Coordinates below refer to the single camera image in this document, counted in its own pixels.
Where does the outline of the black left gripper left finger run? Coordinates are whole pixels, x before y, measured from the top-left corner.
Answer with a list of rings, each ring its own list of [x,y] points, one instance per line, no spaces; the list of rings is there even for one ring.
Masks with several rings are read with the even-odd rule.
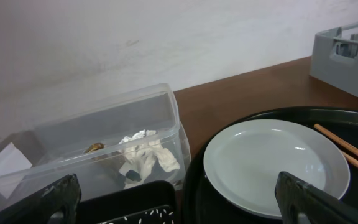
[[[0,211],[1,224],[75,223],[81,188],[68,174]]]

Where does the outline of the gold snack wrapper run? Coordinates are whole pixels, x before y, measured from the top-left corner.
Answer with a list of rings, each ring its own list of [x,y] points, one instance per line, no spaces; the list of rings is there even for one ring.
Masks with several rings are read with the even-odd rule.
[[[85,151],[84,151],[84,154],[87,154],[87,153],[91,153],[91,152],[94,152],[94,151],[98,151],[100,149],[104,149],[105,148],[105,144],[103,143],[94,143],[92,145],[90,145],[89,148],[87,148]]]

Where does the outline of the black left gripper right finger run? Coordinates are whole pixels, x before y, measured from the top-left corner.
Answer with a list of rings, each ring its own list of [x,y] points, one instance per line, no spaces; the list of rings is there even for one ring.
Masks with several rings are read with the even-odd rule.
[[[280,172],[275,198],[283,223],[358,224],[358,210],[288,172]]]

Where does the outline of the grey plate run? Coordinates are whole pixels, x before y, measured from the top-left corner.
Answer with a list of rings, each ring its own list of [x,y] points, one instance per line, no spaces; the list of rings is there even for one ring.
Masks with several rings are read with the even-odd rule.
[[[339,148],[321,133],[277,119],[256,119],[220,131],[208,143],[205,174],[226,200],[254,215],[281,219],[275,186],[281,171],[340,199],[351,180]]]

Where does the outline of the white tissue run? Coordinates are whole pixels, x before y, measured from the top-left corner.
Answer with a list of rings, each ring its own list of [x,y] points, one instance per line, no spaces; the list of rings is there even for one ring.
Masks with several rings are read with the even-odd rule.
[[[156,162],[166,173],[180,169],[177,159],[169,149],[162,146],[160,140],[127,147],[119,152],[125,158],[125,163],[119,169],[119,173],[126,178],[124,189],[143,184],[151,175]]]

